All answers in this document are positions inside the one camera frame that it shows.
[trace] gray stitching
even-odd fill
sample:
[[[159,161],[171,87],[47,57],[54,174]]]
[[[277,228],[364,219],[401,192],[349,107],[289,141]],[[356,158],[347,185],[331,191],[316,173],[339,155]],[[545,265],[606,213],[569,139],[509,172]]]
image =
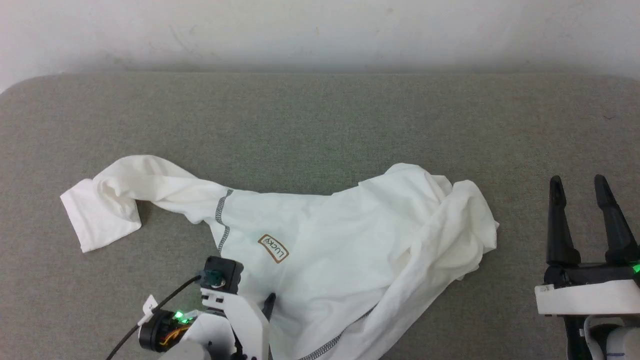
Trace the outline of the gray stitching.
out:
[[[356,321],[352,322],[351,324],[357,323],[360,320],[366,318],[367,316],[369,316],[369,314],[371,314],[371,311],[373,311],[373,309],[375,309],[375,308],[376,308],[376,306],[372,307],[369,311],[364,313],[360,318],[358,318]],[[343,333],[344,333],[344,330],[341,331],[340,334],[338,334],[338,336],[336,336],[335,338],[329,340],[326,344],[321,346],[316,351],[312,352],[311,354],[309,354],[309,355],[307,355],[305,357],[301,357],[298,360],[315,360],[318,357],[321,357],[325,352],[331,350],[338,343],[338,341],[340,341],[340,338],[342,337]]]
[[[231,231],[231,229],[229,229],[229,226],[226,226],[225,223],[222,222],[222,209],[225,207],[225,200],[227,199],[227,197],[229,197],[229,195],[231,195],[232,192],[234,192],[233,189],[228,189],[227,194],[221,197],[218,201],[218,207],[216,208],[216,221],[220,225],[223,225],[225,227],[225,233],[222,234],[222,239],[220,239],[220,244],[218,245],[218,252],[220,253],[222,252],[222,246],[227,240],[227,236],[229,236],[229,231]]]

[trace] gray fabric surface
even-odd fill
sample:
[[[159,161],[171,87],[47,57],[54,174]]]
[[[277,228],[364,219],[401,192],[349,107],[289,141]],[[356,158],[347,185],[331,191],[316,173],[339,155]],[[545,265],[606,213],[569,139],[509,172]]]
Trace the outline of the gray fabric surface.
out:
[[[418,164],[471,179],[498,249],[455,282],[385,359],[564,359],[536,313],[548,180],[563,177],[583,260],[604,258],[593,176],[640,234],[640,86],[569,75],[98,74],[0,95],[0,357],[102,359],[216,249],[206,225],[140,204],[143,228],[82,254],[58,196],[116,159],[154,154],[259,192],[329,194]],[[199,303],[196,287],[169,308]],[[128,341],[119,359],[157,359]]]

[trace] black cable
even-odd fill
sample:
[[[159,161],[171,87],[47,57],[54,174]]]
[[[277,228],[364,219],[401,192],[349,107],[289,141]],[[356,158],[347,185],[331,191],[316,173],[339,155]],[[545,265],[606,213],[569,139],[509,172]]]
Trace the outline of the black cable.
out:
[[[173,299],[174,296],[178,295],[178,293],[180,293],[180,291],[184,290],[184,288],[186,288],[187,286],[193,284],[194,282],[196,282],[198,280],[200,280],[200,275],[196,275],[196,276],[190,278],[189,280],[187,280],[179,288],[174,290],[169,296],[164,298],[164,300],[160,301],[160,304],[158,304],[158,306],[156,306],[153,309],[151,309],[151,313],[155,314],[157,310],[160,310],[167,302],[169,302],[169,300]],[[136,330],[138,330],[138,324],[134,325],[134,327],[132,327],[131,330],[129,330],[129,332],[124,336],[124,338],[122,338],[122,340],[120,340],[120,342],[116,345],[116,347],[113,348],[113,350],[109,353],[109,356],[107,356],[106,360],[111,360],[113,358],[113,356],[118,352],[118,350],[120,350],[122,345],[124,345],[124,343],[127,342],[127,340],[131,337],[131,335],[133,335],[133,333],[136,332]]]

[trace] white wall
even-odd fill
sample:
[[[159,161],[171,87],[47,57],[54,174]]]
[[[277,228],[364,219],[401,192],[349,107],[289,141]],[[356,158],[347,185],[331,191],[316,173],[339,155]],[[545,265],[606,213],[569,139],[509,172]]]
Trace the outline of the white wall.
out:
[[[94,70],[640,78],[638,0],[0,0],[0,90]]]

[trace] brown rectangular label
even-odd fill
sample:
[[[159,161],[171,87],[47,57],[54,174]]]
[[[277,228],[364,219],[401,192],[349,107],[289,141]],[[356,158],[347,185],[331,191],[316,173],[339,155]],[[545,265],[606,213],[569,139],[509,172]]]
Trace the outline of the brown rectangular label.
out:
[[[275,260],[276,263],[281,263],[287,256],[289,251],[278,240],[274,239],[271,235],[265,234],[258,240],[258,243],[264,246],[269,252],[269,255]]]

